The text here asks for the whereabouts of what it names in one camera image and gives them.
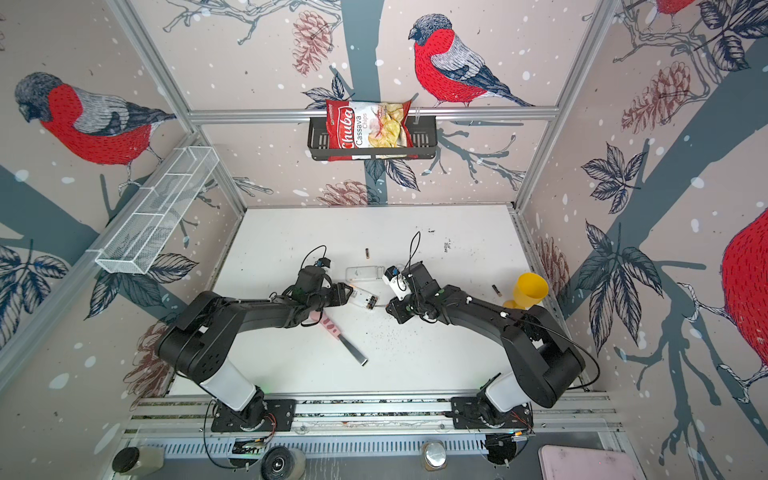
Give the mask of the white remote grey buttons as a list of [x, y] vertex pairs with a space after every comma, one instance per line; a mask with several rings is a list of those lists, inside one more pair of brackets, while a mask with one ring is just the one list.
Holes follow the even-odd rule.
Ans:
[[383, 266], [353, 266], [346, 269], [345, 278], [350, 284], [373, 282], [382, 280], [384, 272]]

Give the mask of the white remote green buttons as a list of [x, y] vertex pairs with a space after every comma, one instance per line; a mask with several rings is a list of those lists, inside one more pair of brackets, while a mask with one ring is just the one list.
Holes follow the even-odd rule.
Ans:
[[367, 290], [354, 287], [349, 297], [349, 303], [366, 310], [373, 310], [378, 304], [379, 297]]

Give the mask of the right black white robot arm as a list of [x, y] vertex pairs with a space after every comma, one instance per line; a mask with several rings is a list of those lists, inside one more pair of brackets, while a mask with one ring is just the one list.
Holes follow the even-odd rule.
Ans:
[[470, 296], [454, 285], [441, 286], [423, 263], [387, 268], [383, 281], [394, 297], [386, 312], [398, 323], [418, 317], [471, 330], [505, 351], [511, 371], [482, 387], [480, 398], [498, 413], [534, 403], [553, 407], [585, 368], [577, 345], [552, 314], [535, 305], [506, 308]]

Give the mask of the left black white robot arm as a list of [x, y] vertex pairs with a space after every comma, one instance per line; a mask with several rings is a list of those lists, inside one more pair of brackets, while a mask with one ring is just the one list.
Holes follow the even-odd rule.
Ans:
[[229, 360], [242, 332], [290, 329], [313, 313], [344, 306], [353, 288], [334, 283], [322, 266], [302, 268], [293, 285], [268, 299], [243, 300], [213, 291], [199, 294], [168, 328], [156, 355], [247, 423], [264, 416], [264, 393]]

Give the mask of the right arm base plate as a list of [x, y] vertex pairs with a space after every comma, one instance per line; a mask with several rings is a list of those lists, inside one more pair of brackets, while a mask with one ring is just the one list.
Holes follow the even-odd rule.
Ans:
[[450, 411], [455, 429], [521, 429], [533, 428], [532, 410], [527, 404], [513, 407], [507, 412], [498, 410], [485, 397], [452, 397]]

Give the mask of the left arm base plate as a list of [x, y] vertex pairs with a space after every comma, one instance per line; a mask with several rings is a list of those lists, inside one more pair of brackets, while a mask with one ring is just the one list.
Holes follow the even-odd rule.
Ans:
[[214, 433], [288, 432], [291, 430], [297, 403], [292, 399], [266, 399], [252, 402], [235, 411], [216, 401], [211, 414]]

